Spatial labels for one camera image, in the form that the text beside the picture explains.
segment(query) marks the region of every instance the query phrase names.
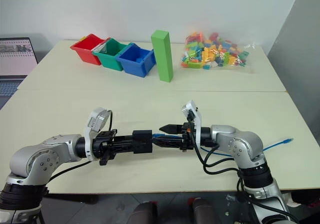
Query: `laptop keyboard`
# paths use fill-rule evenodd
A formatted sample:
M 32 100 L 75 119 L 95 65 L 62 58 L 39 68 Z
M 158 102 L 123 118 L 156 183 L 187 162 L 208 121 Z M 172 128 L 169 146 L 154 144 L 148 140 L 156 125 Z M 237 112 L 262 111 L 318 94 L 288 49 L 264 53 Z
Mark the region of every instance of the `laptop keyboard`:
M 1 83 L 0 82 L 0 96 L 12 96 L 16 91 L 20 83 Z

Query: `white table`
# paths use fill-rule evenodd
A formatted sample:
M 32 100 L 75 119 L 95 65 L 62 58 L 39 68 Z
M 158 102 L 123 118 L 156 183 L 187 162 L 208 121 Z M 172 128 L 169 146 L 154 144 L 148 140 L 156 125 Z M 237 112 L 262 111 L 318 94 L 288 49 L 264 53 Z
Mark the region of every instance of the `white table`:
M 293 137 L 291 143 L 265 152 L 273 176 L 281 189 L 320 187 L 320 148 L 287 93 L 148 90 L 125 95 L 107 90 L 18 90 L 0 110 L 0 183 L 5 183 L 15 151 L 57 134 L 83 134 L 88 116 L 97 106 L 113 110 L 113 128 L 118 135 L 139 129 L 159 133 L 163 125 L 185 122 L 181 107 L 190 99 L 199 106 L 203 126 L 228 124 L 253 131 L 264 146 Z M 205 174 L 194 151 L 153 150 L 150 154 L 118 154 L 107 166 L 91 163 L 61 175 L 48 187 L 52 193 L 236 189 L 235 172 Z M 218 159 L 221 157 L 214 156 L 210 162 Z M 57 171 L 75 164 L 64 164 Z M 225 162 L 219 169 L 226 167 L 235 164 Z
M 41 90 L 167 90 L 167 91 L 285 91 L 260 46 L 247 48 L 248 67 L 242 71 L 185 69 L 180 66 L 183 44 L 171 44 L 173 80 L 159 80 L 157 67 L 145 78 L 83 62 L 60 41 L 20 84 L 19 89 Z M 151 43 L 137 43 L 152 49 Z

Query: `laptop screen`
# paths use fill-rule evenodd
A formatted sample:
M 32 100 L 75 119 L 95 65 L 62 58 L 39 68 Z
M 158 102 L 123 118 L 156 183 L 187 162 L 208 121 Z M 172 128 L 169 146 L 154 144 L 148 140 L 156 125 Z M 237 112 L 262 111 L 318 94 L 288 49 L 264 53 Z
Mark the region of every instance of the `laptop screen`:
M 0 76 L 28 75 L 35 66 L 29 38 L 0 39 Z

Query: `laptop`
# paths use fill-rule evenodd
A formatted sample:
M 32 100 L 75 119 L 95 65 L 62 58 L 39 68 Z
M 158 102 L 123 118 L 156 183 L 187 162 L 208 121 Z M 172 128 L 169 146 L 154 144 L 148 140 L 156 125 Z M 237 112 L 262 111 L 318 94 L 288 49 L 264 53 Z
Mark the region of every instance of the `laptop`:
M 0 109 L 37 64 L 29 38 L 0 38 Z

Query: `plastic bin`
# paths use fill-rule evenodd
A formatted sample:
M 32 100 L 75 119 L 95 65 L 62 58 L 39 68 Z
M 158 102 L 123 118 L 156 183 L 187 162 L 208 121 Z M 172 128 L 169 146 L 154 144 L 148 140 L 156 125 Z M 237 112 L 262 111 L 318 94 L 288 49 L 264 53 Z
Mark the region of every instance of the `plastic bin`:
M 70 48 L 77 52 L 77 54 L 82 59 L 82 61 L 94 64 L 94 65 L 101 65 L 97 56 L 94 56 L 92 54 L 92 50 L 97 45 L 101 44 L 103 41 L 105 40 L 102 40 L 93 34 L 89 34 L 84 39 L 81 39 L 78 42 L 76 42 Z
M 116 59 L 126 50 L 127 46 L 115 39 L 109 39 L 95 48 L 92 53 L 99 58 L 104 67 L 122 71 L 123 67 Z
M 126 73 L 145 77 L 156 64 L 153 50 L 145 50 L 130 43 L 125 51 L 116 58 Z

